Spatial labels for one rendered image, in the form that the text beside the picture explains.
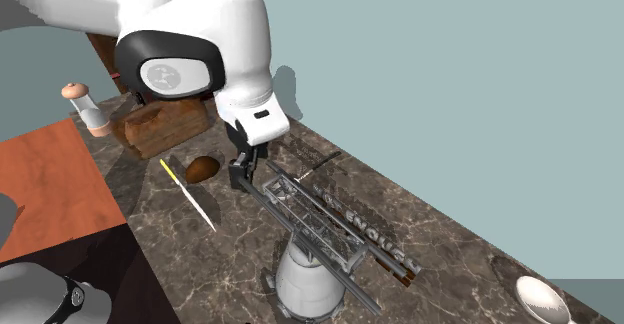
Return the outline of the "brown wooden block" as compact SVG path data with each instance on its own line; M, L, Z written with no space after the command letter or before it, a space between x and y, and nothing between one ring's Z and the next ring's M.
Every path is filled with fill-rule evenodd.
M202 101L156 101L113 122L117 141L137 159L150 159L211 128L215 120Z

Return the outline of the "red-topped dark robot stand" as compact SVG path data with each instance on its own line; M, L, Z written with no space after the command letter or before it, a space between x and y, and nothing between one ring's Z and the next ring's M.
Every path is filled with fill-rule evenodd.
M0 267L89 283L106 324L181 324L72 120L0 142L0 194L17 209Z

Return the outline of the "yellow-handled white knife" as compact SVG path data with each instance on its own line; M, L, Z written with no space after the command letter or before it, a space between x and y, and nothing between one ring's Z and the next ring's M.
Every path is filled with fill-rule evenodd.
M203 218L203 220L210 226L210 228L216 232L216 228L213 224L213 222L211 221L211 219L209 218L209 216L206 214L206 212L201 208L201 206L199 205L199 203L195 200L195 198L190 194L190 192L186 189L186 187L182 184L182 182L178 179L178 177L176 176L176 174L172 171L172 169L167 165L167 163L161 158L159 159L159 163L162 166L162 168L167 172L167 174L170 176L170 178L172 179L172 181L180 188L180 190L182 191L182 193L184 194L185 198L191 203L191 205L194 207L194 209L200 214L200 216Z

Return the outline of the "white rounded jar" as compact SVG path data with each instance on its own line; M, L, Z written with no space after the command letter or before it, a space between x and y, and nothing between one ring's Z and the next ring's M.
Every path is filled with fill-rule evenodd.
M336 318L344 309L346 288L291 237L274 275L282 314L304 324Z

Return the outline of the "thin black pen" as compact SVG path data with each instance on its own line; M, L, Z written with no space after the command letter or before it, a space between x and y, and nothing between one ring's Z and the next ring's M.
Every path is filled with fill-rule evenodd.
M306 178L313 171L315 171L316 169L320 168L325 163L327 163L327 162L331 161L332 159L336 158L337 156L341 155L341 153L342 153L341 151L335 151L335 152L329 154L328 156L324 157L321 161L315 163L311 168L309 168L307 171L305 171L302 175L300 175L299 177L295 178L295 181L300 182L302 179Z

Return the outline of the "glass grinder with pink ends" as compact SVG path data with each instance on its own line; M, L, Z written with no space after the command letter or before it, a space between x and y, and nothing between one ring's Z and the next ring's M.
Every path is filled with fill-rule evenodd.
M87 85L78 82L68 83L62 88L61 95L71 102L94 137L105 137L112 132L110 119L92 100Z

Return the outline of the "white spoon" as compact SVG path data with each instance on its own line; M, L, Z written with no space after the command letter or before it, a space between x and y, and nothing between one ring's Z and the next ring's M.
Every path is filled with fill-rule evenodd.
M523 308L542 324L577 324L563 298L545 282L521 276L515 292Z

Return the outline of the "grey metal truss frame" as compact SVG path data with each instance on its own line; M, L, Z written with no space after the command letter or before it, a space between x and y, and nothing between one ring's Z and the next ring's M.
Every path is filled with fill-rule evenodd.
M375 245L361 237L336 213L325 207L313 193L275 163L267 165L275 172L273 178L256 188L245 179L239 182L259 204L268 211L288 231L288 241L294 238L296 244L311 254L357 299L368 311L375 315L382 308L355 280L355 270L369 255L379 256L392 270L401 276L403 268L392 258L388 258ZM274 275L266 281L274 289Z

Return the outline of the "brown egg-shaped thing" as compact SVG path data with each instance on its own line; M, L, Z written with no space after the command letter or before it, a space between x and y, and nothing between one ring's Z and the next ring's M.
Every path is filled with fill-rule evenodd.
M195 158L186 168L185 180L188 184L197 184L214 177L220 170L221 163L212 156Z

